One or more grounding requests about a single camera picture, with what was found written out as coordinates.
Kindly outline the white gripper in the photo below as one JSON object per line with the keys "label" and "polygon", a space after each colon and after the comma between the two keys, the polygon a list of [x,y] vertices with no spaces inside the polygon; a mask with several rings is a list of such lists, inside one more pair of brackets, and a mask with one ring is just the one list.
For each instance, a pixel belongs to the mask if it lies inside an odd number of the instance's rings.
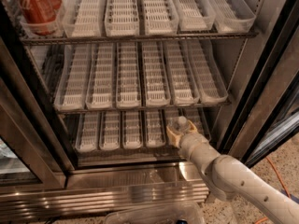
{"label": "white gripper", "polygon": [[212,163],[219,156],[219,152],[202,134],[198,133],[196,126],[190,120],[188,133],[184,136],[178,125],[168,125],[166,134],[170,144],[180,148],[180,154],[192,162],[197,169]]}

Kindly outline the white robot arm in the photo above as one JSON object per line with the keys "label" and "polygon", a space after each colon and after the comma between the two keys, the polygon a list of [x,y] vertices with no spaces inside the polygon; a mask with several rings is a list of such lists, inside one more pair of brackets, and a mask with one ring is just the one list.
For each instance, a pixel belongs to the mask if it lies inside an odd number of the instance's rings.
{"label": "white robot arm", "polygon": [[240,195],[275,224],[299,224],[299,205],[271,187],[236,158],[220,154],[183,116],[166,126],[170,144],[197,169],[212,194],[222,201]]}

